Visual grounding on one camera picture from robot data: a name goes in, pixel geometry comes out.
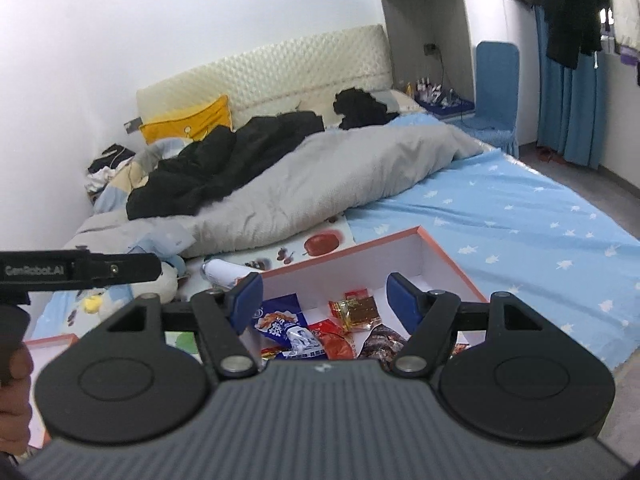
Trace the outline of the person's left hand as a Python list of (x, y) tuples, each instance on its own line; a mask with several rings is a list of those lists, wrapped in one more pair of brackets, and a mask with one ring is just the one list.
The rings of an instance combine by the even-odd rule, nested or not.
[(30, 439), (32, 407), (29, 393), (34, 362), (28, 348), (22, 344), (13, 352), (9, 364), (11, 379), (1, 387), (0, 396), (1, 452), (20, 456), (26, 453)]

